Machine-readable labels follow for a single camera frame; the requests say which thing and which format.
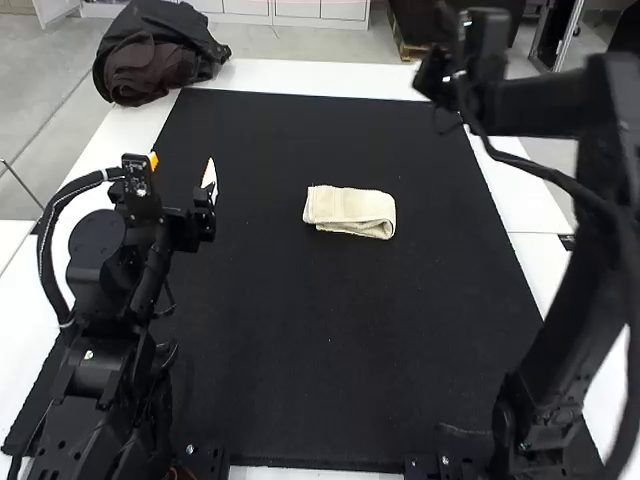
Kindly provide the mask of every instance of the gray floor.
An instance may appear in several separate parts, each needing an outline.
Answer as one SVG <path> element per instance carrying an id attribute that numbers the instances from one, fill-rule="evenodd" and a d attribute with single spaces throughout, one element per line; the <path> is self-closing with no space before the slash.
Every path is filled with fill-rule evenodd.
<path id="1" fill-rule="evenodd" d="M 366 32 L 237 24 L 212 24 L 210 29 L 232 47 L 235 58 L 400 63 L 383 7 L 374 3 Z M 59 187 L 110 108 L 86 76 L 107 25 L 102 20 L 65 19 L 42 33 L 33 17 L 0 15 L 0 155 L 7 159 L 19 154 L 13 165 L 43 202 Z M 523 25 L 509 53 L 512 78 L 537 74 L 527 60 L 534 29 L 534 24 Z M 585 54 L 603 48 L 604 42 L 583 27 L 567 65 L 579 65 Z M 573 142 L 523 139 L 523 144 L 533 160 L 573 173 Z M 552 193 L 573 222 L 568 197 L 557 189 Z M 0 219 L 39 215 L 17 182 L 0 171 Z"/>

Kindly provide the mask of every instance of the beige towel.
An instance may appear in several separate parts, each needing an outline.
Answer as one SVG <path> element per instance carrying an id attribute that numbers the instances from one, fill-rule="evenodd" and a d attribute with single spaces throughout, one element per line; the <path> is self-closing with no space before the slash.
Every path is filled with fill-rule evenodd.
<path id="1" fill-rule="evenodd" d="M 309 187 L 302 220 L 318 230 L 388 240 L 396 231 L 396 202 L 378 190 Z"/>

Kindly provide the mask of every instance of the black mat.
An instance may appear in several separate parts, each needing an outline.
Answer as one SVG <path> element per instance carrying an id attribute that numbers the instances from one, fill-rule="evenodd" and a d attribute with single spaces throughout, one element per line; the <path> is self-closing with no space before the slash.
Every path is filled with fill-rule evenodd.
<path id="1" fill-rule="evenodd" d="M 188 204 L 210 156 L 220 197 L 216 242 L 174 257 L 179 310 L 155 328 L 182 347 L 179 448 L 217 439 L 240 463 L 399 470 L 439 421 L 489 429 L 541 319 L 464 133 L 439 137 L 431 114 L 180 94 L 155 145 L 162 197 Z M 396 236 L 306 226 L 313 184 L 392 194 Z"/>

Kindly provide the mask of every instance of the black jacket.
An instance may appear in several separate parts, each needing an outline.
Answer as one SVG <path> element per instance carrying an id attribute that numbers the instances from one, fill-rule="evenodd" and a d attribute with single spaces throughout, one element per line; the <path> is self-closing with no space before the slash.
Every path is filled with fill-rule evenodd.
<path id="1" fill-rule="evenodd" d="M 93 82 L 108 102 L 138 106 L 169 88 L 209 80 L 231 49 L 207 29 L 207 17 L 188 3 L 131 0 L 105 33 L 93 63 Z M 172 65 L 159 45 L 173 45 Z"/>

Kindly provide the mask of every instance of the white table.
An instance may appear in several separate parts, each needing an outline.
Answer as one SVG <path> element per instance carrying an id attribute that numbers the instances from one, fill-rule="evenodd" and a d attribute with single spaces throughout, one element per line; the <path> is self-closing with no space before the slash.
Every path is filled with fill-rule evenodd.
<path id="1" fill-rule="evenodd" d="M 416 66 L 352 65 L 332 63 L 234 60 L 217 78 L 198 88 L 270 92 L 333 97 L 424 101 L 411 88 Z M 177 92 L 137 109 L 114 107 L 87 145 L 66 181 L 99 168 L 118 165 L 124 152 L 146 153 L 157 138 Z M 470 138 L 479 167 L 502 218 L 538 308 L 544 315 L 562 278 L 569 258 L 558 233 L 571 232 L 544 183 L 520 171 L 495 164 L 477 138 Z M 514 138 L 494 139 L 505 151 L 525 155 Z M 69 303 L 73 297 L 64 282 L 69 255 L 66 241 L 73 226 L 97 208 L 111 208 L 103 185 L 82 195 L 63 212 L 53 242 L 56 275 Z M 38 283 L 35 238 L 28 237 L 0 277 L 0 312 L 11 329 L 8 348 L 0 350 L 0 385 L 11 386 L 12 395 L 0 395 L 0 437 L 8 432 L 42 362 L 57 335 L 56 320 Z M 626 389 L 624 338 L 618 340 L 596 377 L 585 406 L 591 434 L 605 455 Z M 9 459 L 0 457 L 0 478 L 6 476 Z M 391 477 L 377 473 L 232 468 L 234 479 L 271 480 L 313 477 L 327 480 Z M 636 458 L 625 479 L 640 478 Z"/>

